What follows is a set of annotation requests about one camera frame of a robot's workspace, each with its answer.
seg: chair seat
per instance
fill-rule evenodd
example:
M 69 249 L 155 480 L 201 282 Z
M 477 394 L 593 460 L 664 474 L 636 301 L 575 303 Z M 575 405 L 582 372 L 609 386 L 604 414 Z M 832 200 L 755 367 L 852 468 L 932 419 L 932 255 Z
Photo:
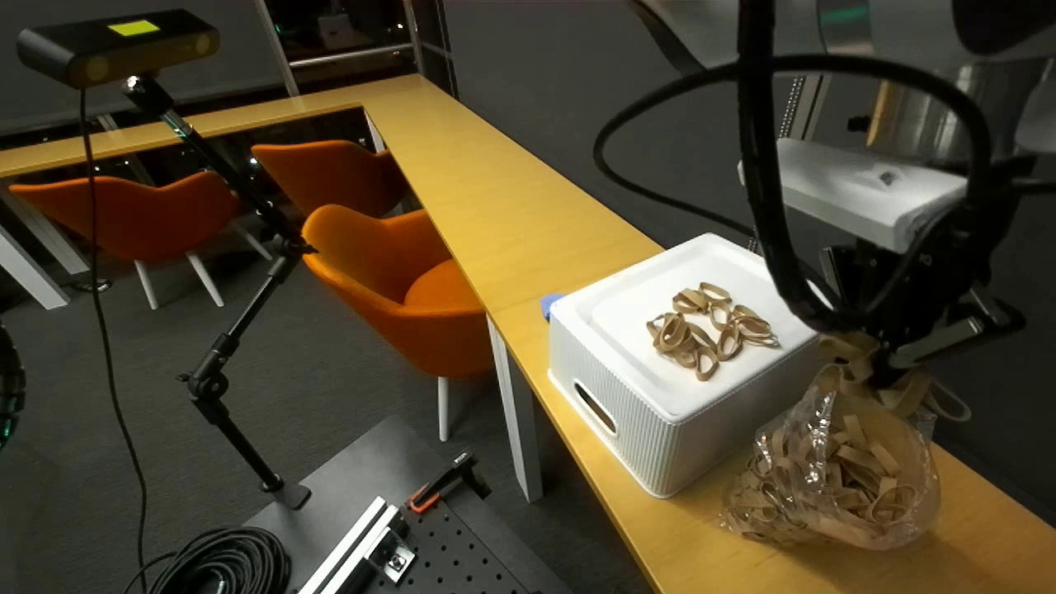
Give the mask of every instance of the chair seat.
M 464 268 L 457 262 L 442 262 L 428 268 L 402 296 L 405 308 L 428 310 L 483 310 L 483 301 L 472 295 Z

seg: gray floor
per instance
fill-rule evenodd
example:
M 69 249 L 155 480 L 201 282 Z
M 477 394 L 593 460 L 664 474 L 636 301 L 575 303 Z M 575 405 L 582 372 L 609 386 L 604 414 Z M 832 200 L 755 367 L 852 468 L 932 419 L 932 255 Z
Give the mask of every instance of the gray floor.
M 269 505 L 236 450 L 196 413 L 178 383 L 265 280 L 254 255 L 214 257 L 228 296 L 217 310 L 188 268 L 155 273 L 162 310 L 137 276 L 105 295 L 120 401 L 149 480 L 146 553 L 243 526 Z M 105 394 L 93 301 L 65 310 L 12 303 L 5 328 L 29 372 L 29 401 L 0 456 L 0 590 L 126 590 L 137 575 L 140 487 Z M 289 477 L 305 477 L 384 414 L 434 439 L 434 383 L 296 271 L 245 332 L 224 397 L 239 424 Z M 537 423 L 548 498 L 525 505 L 510 468 L 494 389 L 459 386 L 459 424 L 446 460 L 468 450 L 493 480 L 489 498 L 575 590 L 648 590 L 622 538 L 571 460 Z

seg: white styrofoam box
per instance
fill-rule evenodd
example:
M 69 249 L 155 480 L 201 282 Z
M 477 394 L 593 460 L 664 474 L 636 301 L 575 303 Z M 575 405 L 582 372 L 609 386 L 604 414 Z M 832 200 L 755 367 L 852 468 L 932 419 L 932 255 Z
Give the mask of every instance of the white styrofoam box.
M 745 342 L 713 380 L 654 348 L 648 319 L 705 280 L 772 324 L 780 346 Z M 819 368 L 817 332 L 788 313 L 760 255 L 700 234 L 552 308 L 552 383 L 654 496 L 683 490 L 763 423 L 788 409 Z
M 904 255 L 958 205 L 969 179 L 832 144 L 780 139 L 785 205 Z

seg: robotic arm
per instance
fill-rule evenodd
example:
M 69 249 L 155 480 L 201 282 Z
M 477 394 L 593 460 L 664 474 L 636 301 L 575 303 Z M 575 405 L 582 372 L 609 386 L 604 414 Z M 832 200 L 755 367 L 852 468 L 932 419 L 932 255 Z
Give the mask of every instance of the robotic arm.
M 707 81 L 738 81 L 744 180 L 763 257 L 780 295 L 807 324 L 874 336 L 878 368 L 893 368 L 888 375 L 949 346 L 1016 328 L 1016 313 L 986 296 L 983 282 L 991 280 L 991 255 L 1016 211 L 1016 179 L 1035 165 L 1014 132 L 1022 115 L 1037 123 L 1041 113 L 1056 110 L 1035 101 L 1022 113 L 1031 91 L 1048 87 L 1048 59 L 1056 55 L 1056 4 L 636 0 L 636 10 L 683 71 L 679 81 L 645 98 L 636 113 Z M 785 224 L 785 197 L 794 194 L 785 180 L 796 165 L 776 148 L 772 77 L 780 71 L 884 79 L 888 110 L 871 117 L 871 144 L 963 179 L 958 200 L 904 248 L 864 236 L 852 248 L 832 248 L 829 273 L 817 273 L 796 257 Z M 1004 79 L 1004 91 L 986 91 L 983 77 Z M 922 141 L 926 124 L 943 132 L 943 141 Z

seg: black cable bundle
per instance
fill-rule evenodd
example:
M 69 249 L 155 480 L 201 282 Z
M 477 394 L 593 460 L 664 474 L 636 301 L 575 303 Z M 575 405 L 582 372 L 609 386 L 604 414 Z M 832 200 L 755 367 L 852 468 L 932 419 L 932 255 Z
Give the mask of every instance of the black cable bundle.
M 290 584 L 290 553 L 260 527 L 204 530 L 175 553 L 153 590 L 188 594 L 210 584 L 222 584 L 224 594 L 285 594 Z

